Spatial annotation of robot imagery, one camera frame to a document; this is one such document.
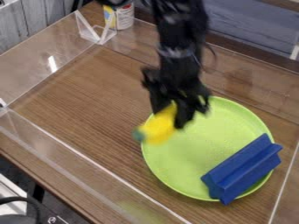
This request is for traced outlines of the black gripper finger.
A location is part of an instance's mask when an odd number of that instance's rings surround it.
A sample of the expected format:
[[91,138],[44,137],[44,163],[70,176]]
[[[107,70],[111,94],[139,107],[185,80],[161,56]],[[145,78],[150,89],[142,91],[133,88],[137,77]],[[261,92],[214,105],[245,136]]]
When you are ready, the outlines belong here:
[[185,127],[186,123],[193,120],[197,107],[193,103],[185,100],[178,100],[175,103],[178,111],[175,115],[174,126],[179,130]]
[[149,88],[154,113],[159,113],[173,102],[171,92],[166,86],[151,85]]

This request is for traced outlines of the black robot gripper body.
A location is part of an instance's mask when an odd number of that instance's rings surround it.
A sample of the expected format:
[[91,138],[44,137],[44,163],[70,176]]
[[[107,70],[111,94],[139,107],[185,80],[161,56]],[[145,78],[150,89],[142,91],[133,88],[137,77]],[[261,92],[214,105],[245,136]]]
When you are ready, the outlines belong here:
[[211,91],[201,80],[202,61],[193,55],[183,58],[161,57],[161,67],[142,68],[143,87],[166,86],[173,101],[185,100],[194,104],[197,110],[206,113],[210,107]]

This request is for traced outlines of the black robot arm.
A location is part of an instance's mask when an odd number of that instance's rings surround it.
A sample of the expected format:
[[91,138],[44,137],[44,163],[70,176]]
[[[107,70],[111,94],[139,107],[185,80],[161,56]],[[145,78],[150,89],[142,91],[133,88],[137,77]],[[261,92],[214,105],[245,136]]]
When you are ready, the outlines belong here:
[[210,110],[211,91],[201,79],[209,15],[202,0],[153,0],[151,6],[161,66],[142,69],[143,86],[155,113],[177,105],[174,127],[181,129],[195,113]]

